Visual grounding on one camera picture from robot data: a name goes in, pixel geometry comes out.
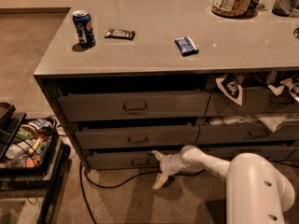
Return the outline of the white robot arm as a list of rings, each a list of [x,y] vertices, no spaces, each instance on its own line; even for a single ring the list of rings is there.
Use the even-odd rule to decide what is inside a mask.
[[[176,154],[152,153],[160,163],[155,189],[169,176],[201,166],[226,182],[226,224],[286,224],[284,213],[295,202],[294,187],[262,156],[241,153],[226,161],[194,146],[185,146]]]

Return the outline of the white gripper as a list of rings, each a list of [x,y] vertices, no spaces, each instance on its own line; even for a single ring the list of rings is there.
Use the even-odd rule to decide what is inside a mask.
[[[183,163],[179,154],[164,155],[162,152],[152,150],[151,153],[160,162],[161,173],[157,174],[153,189],[161,188],[168,180],[169,175],[174,175],[183,169]]]

